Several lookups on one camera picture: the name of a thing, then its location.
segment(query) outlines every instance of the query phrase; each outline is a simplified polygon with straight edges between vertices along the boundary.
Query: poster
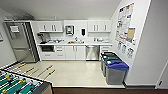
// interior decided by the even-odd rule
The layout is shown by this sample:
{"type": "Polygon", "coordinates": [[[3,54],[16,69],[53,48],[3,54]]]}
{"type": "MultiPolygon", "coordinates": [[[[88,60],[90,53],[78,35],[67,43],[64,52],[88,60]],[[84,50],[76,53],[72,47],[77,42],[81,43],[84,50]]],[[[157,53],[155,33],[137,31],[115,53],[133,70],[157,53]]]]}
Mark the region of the poster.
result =
{"type": "Polygon", "coordinates": [[[128,38],[127,36],[129,36],[129,37],[131,36],[131,33],[129,35],[128,35],[128,33],[129,33],[131,15],[133,12],[133,6],[134,6],[134,3],[129,4],[119,10],[115,39],[123,44],[126,43],[126,41],[127,41],[126,39],[128,38]]]}

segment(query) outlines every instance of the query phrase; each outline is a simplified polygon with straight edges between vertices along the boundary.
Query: white upper cabinet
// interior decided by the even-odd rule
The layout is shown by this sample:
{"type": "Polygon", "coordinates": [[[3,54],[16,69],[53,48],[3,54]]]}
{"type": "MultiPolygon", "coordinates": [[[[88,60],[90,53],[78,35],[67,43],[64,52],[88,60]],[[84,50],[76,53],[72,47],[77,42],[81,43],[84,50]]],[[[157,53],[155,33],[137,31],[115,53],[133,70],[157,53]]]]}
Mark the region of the white upper cabinet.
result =
{"type": "Polygon", "coordinates": [[[62,31],[62,23],[61,23],[61,21],[54,22],[53,28],[57,32],[63,32],[62,31]]]}
{"type": "Polygon", "coordinates": [[[96,21],[88,21],[88,31],[96,31],[96,21]]]}
{"type": "Polygon", "coordinates": [[[104,31],[111,31],[111,21],[104,21],[104,31]]]}
{"type": "Polygon", "coordinates": [[[63,32],[61,21],[38,21],[40,32],[63,32]]]}
{"type": "Polygon", "coordinates": [[[104,21],[96,21],[96,30],[99,32],[104,31],[104,21]]]}
{"type": "Polygon", "coordinates": [[[111,21],[88,21],[88,32],[110,32],[111,21]]]}
{"type": "Polygon", "coordinates": [[[44,21],[38,22],[39,31],[46,31],[46,26],[44,21]]]}

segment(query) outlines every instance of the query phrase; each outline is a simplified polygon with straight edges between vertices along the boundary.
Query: wall-mounted dispenser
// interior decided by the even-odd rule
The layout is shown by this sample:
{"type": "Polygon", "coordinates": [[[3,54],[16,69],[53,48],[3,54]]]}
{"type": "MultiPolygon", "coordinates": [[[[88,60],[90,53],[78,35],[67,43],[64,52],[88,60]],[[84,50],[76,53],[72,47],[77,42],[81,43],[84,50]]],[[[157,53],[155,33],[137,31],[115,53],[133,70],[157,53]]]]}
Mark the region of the wall-mounted dispenser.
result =
{"type": "Polygon", "coordinates": [[[65,26],[65,30],[66,30],[67,35],[73,35],[74,34],[74,26],[73,25],[65,26]]]}
{"type": "Polygon", "coordinates": [[[85,35],[85,29],[81,29],[82,31],[82,35],[84,36],[85,35]]]}

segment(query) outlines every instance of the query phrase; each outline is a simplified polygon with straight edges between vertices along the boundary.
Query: trash can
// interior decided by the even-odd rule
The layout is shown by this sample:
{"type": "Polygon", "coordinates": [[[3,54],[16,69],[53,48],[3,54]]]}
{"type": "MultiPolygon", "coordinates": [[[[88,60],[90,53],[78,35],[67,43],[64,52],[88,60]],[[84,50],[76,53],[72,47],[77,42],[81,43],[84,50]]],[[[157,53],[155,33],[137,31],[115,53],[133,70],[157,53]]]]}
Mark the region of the trash can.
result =
{"type": "Polygon", "coordinates": [[[117,57],[117,55],[113,52],[104,52],[101,53],[101,70],[103,71],[103,60],[108,58],[108,57],[117,57]]]}
{"type": "Polygon", "coordinates": [[[106,82],[108,85],[122,85],[129,66],[119,60],[106,62],[106,82]]]}
{"type": "Polygon", "coordinates": [[[107,58],[103,59],[103,76],[104,77],[106,77],[106,62],[107,61],[112,61],[112,60],[122,61],[118,56],[107,57],[107,58]]]}

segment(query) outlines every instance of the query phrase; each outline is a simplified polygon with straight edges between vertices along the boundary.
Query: gray trash bin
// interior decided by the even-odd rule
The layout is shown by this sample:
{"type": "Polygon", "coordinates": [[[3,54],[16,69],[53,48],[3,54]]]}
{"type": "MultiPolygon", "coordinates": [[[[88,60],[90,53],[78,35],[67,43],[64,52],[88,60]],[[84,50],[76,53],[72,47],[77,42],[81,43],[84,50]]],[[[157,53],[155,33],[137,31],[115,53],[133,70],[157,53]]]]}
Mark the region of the gray trash bin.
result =
{"type": "Polygon", "coordinates": [[[119,60],[106,62],[106,82],[108,85],[122,85],[129,66],[119,60]]]}

